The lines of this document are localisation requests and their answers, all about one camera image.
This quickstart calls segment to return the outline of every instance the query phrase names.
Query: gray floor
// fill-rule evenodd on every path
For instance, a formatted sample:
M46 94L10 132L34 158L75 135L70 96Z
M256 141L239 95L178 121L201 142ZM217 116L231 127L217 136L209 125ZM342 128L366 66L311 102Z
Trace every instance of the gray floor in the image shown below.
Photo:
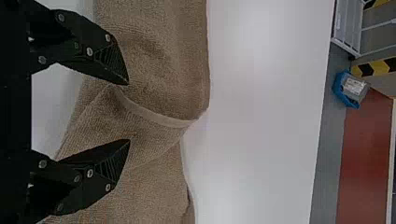
M310 224L335 224L346 107L332 93L335 75L349 69L347 53L331 44Z

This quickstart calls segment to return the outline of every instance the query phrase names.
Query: woven texture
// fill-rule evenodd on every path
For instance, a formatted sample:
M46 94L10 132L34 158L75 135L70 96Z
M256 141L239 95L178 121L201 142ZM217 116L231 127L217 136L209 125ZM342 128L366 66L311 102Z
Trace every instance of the woven texture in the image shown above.
M205 0L97 0L131 85L87 77L57 160L121 138L120 182L90 208L45 223L194 223L179 141L209 104Z

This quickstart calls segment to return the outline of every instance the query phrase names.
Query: beige fabric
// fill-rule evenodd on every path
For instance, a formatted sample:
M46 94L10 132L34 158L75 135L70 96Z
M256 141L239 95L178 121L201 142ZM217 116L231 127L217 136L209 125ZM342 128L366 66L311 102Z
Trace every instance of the beige fabric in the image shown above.
M205 0L96 0L131 85L87 77L57 159L132 140L120 182L92 207L45 223L193 223L179 140L207 109Z

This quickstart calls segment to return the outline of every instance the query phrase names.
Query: blue object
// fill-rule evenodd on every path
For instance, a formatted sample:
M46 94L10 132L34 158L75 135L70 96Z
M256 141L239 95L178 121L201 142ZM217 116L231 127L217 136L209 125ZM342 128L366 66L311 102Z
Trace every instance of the blue object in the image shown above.
M355 109L359 109L361 105L359 102L349 99L345 94L343 94L343 80L346 76L351 76L348 71L344 71L338 73L335 77L334 84L332 85L332 91L334 91L335 95L342 101L347 107L352 107Z

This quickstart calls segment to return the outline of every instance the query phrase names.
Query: floor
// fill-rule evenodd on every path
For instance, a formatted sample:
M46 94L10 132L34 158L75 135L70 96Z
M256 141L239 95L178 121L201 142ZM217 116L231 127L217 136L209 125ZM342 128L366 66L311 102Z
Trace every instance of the floor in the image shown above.
M349 67L331 44L310 224L386 223L393 101L371 90L360 110L346 109L332 84Z
M386 223L393 100L371 89L346 111L337 224Z
M348 69L348 54L331 44L318 145L318 161L311 205L310 224L335 224L344 121L347 109L332 92L335 75Z

